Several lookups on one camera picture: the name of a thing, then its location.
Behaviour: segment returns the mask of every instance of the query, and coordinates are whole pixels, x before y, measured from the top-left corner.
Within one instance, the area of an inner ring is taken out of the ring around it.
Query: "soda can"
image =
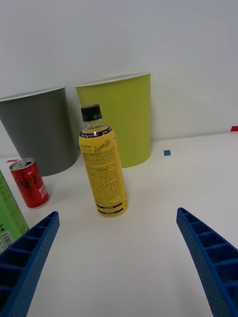
[[[47,203],[49,194],[33,158],[18,160],[10,166],[10,171],[28,208]]]
[[[0,171],[0,253],[28,229],[26,220]]]

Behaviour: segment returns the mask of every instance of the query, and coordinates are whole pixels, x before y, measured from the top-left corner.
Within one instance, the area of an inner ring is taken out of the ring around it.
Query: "white wall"
[[[9,0],[0,9],[0,95],[152,73],[152,137],[238,125],[237,0]],[[67,89],[75,143],[80,104]],[[2,125],[0,156],[15,154]]]

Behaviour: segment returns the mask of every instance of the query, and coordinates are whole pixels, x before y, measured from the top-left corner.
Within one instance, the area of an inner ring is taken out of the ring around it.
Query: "bin rim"
[[[122,75],[117,75],[117,76],[111,76],[111,77],[106,77],[106,78],[101,78],[97,80],[91,80],[87,82],[83,82],[80,84],[75,84],[74,86],[77,87],[86,87],[86,86],[94,86],[94,85],[101,85],[101,84],[108,84],[112,83],[115,81],[120,81],[120,80],[126,80],[126,79],[132,79],[136,77],[141,77],[145,75],[149,75],[150,72],[138,72],[138,73],[130,73],[130,74],[122,74]]]
[[[65,87],[54,87],[54,88],[45,88],[45,89],[40,89],[40,90],[34,90],[31,92],[26,92],[26,93],[20,93],[12,96],[6,96],[6,97],[1,97],[0,98],[0,103],[4,101],[10,101],[10,100],[15,100],[15,99],[20,99],[20,98],[26,98],[30,96],[35,96],[35,95],[40,95],[44,93],[49,93],[51,91],[59,90],[59,89],[64,89]]]

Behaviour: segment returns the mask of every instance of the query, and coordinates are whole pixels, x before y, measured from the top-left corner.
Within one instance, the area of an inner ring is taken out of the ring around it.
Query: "can lid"
[[[29,167],[35,163],[35,160],[33,158],[25,158],[20,159],[17,162],[10,165],[10,170],[20,170],[25,169],[26,167]]]
[[[101,119],[103,116],[99,104],[87,105],[81,108],[83,121],[93,121]]]

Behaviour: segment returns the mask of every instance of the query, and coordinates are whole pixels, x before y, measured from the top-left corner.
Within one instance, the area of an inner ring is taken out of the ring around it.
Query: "yellow-green bin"
[[[75,85],[82,106],[99,104],[115,131],[122,167],[145,162],[151,150],[150,73],[140,72]]]

